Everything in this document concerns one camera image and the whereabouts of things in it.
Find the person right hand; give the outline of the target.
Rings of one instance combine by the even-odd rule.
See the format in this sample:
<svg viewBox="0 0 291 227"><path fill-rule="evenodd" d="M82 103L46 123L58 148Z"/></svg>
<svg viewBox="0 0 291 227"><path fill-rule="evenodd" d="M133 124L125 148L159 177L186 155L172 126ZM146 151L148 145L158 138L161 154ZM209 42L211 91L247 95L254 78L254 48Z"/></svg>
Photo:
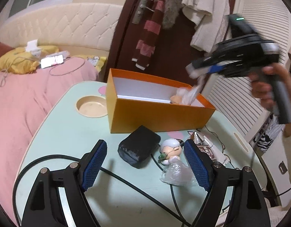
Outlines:
<svg viewBox="0 0 291 227"><path fill-rule="evenodd" d="M269 66L262 68L262 72L271 76L278 75L281 78L282 82L284 82L284 84L286 85L291 100L291 75L282 65L278 63L273 63ZM271 111L273 107L271 85L259 80L259 76L255 73L250 73L249 78L251 80L251 92L253 97L259 98L261 106L266 110Z"/></svg>

